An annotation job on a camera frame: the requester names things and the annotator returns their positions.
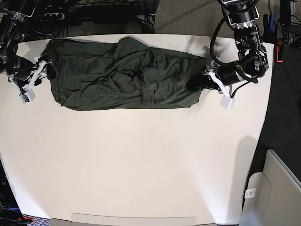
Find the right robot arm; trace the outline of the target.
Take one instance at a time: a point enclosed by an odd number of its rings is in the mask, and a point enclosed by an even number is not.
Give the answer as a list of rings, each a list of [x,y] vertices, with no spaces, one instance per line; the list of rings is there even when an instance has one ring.
[[[30,23],[37,24],[50,5],[50,0],[7,0],[4,3],[6,14],[0,22],[0,72],[20,89],[31,81],[39,85],[44,77],[49,80],[56,78],[52,62],[47,58],[42,57],[37,63],[32,63],[16,54]]]

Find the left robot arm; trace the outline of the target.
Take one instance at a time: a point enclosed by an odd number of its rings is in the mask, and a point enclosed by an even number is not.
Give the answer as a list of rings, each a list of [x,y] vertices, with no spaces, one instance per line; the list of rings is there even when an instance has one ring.
[[[259,13],[256,0],[220,0],[223,18],[218,23],[210,42],[213,65],[207,66],[201,75],[192,77],[187,89],[215,89],[222,91],[226,86],[245,81],[258,83],[269,68],[267,51],[263,45],[256,20]],[[214,54],[214,45],[222,25],[226,23],[234,34],[238,49],[238,60],[222,62]]]

